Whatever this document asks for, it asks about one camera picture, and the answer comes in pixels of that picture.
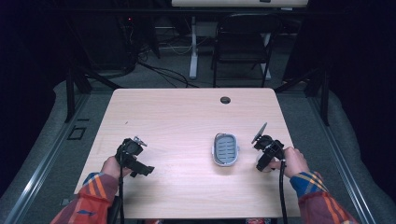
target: dark background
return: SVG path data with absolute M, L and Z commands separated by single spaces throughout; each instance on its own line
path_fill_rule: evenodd
M 64 17 L 40 12 L 42 7 L 54 5 L 31 0 L 6 1 L 0 7 L 1 194 L 47 120 L 55 100 L 53 87 L 65 80 L 76 63 L 91 67 L 92 55 L 106 60 L 100 59 L 105 52 L 90 54 L 89 46 L 76 40 Z M 318 67 L 330 52 L 331 90 L 340 98 L 355 130 L 361 159 L 378 186 L 395 201 L 396 6 L 391 0 L 311 0 L 308 8 L 349 8 L 351 16 L 306 18 L 285 78 Z M 112 43 L 122 46 L 122 41 Z M 340 50 L 334 50 L 334 43 Z M 123 66 L 124 59 L 128 62 L 128 54 L 116 66 Z

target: small black object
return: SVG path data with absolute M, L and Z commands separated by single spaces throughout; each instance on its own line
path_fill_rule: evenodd
M 122 145 L 120 145 L 117 149 L 117 162 L 122 168 L 125 167 L 133 170 L 131 172 L 131 177 L 135 177 L 136 175 L 149 175 L 155 168 L 152 166 L 147 166 L 137 160 L 136 156 L 138 156 L 143 151 L 141 145 L 145 147 L 147 146 L 138 137 L 135 137 L 134 140 L 131 138 L 126 138 L 122 142 Z
M 271 160 L 276 157 L 279 160 L 284 160 L 285 156 L 283 154 L 283 144 L 281 144 L 278 140 L 273 140 L 269 135 L 263 135 L 257 139 L 256 145 L 254 148 L 257 150 L 262 150 L 263 154 L 260 157 L 256 168 L 259 171 L 262 171 Z

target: gray carpet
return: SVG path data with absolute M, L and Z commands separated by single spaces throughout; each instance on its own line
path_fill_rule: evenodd
M 266 87 L 275 88 L 281 84 L 281 78 L 286 61 L 293 44 L 293 37 L 280 36 L 276 40 L 273 60 L 270 66 L 272 79 L 266 82 Z M 210 70 L 211 47 L 205 42 L 200 47 L 198 66 L 198 78 L 189 82 L 198 87 L 211 87 L 212 71 Z M 190 54 L 177 54 L 172 49 L 162 49 L 161 59 L 155 58 L 152 53 L 142 55 L 142 62 L 158 67 L 172 69 L 188 77 L 190 69 Z M 248 74 L 251 77 L 259 77 L 260 69 L 250 71 L 249 67 L 239 66 L 238 69 L 222 65 L 222 75 Z M 165 80 L 160 75 L 138 65 L 127 76 L 112 76 L 110 72 L 102 73 L 103 76 L 113 77 L 111 80 L 125 88 L 184 88 L 183 83 L 172 79 Z M 20 172 L 14 179 L 7 192 L 0 200 L 0 222 L 6 220 L 19 223 L 49 223 L 49 221 L 63 208 L 62 199 L 71 199 L 74 188 L 78 182 L 80 172 L 92 142 L 100 126 L 106 106 L 111 97 L 111 90 L 92 79 L 92 94 L 81 95 L 76 91 L 78 98 L 78 112 L 70 124 L 64 124 L 66 118 L 65 84 L 61 83 L 54 90 L 57 93 L 57 101 L 49 116 L 46 126 L 38 137 L 35 146 Z M 220 87 L 260 87 L 259 80 L 245 81 L 219 81 Z M 330 128 L 323 128 L 318 111 L 316 99 L 305 98 L 301 92 L 304 84 L 292 88 L 287 93 L 278 94 L 278 100 L 285 116 L 290 136 L 294 145 L 299 148 L 309 162 L 312 170 L 321 172 L 325 178 L 325 184 L 335 199 L 342 204 L 361 223 L 393 223 L 396 219 L 396 207 L 391 199 L 378 188 L 373 182 L 365 166 L 361 163 L 359 145 L 347 116 L 335 95 L 331 94 L 329 105 Z M 85 130 L 80 140 L 67 140 L 71 137 L 80 137 L 78 130 Z M 361 190 L 361 195 L 367 203 L 373 219 L 361 215 L 361 208 L 352 200 L 356 193 L 348 188 L 347 181 L 337 168 L 337 159 L 334 158 L 333 145 L 326 131 L 331 131 L 336 139 L 337 146 L 341 148 L 347 167 L 353 174 L 353 180 Z M 54 148 L 59 148 L 59 153 L 50 154 Z M 21 202 L 23 190 L 28 186 L 29 180 L 34 177 L 35 170 L 40 168 L 40 162 L 51 155 L 53 163 L 49 165 L 48 172 L 44 174 L 42 185 L 34 190 L 32 200 L 27 203 Z M 301 223 L 299 218 L 290 218 L 290 223 Z

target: human hand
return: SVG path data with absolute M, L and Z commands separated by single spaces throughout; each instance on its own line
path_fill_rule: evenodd
M 131 173 L 132 170 L 128 168 L 123 168 L 122 169 L 122 177 L 125 177 L 129 173 Z M 117 159 L 114 156 L 109 157 L 104 163 L 103 167 L 101 170 L 101 173 L 111 175 L 116 179 L 120 178 L 120 165 L 117 162 Z
M 284 150 L 286 158 L 285 176 L 291 178 L 301 172 L 309 172 L 308 164 L 303 153 L 299 149 L 288 147 Z M 280 169 L 280 161 L 271 161 L 268 164 L 270 168 Z

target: sleeve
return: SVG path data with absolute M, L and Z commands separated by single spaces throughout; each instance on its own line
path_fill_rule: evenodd
M 118 191 L 116 178 L 103 173 L 92 173 L 84 181 L 77 198 L 67 205 L 52 221 L 53 223 L 104 223 L 107 208 L 111 206 Z
M 299 173 L 290 183 L 297 192 L 304 223 L 358 223 L 329 193 L 319 173 Z

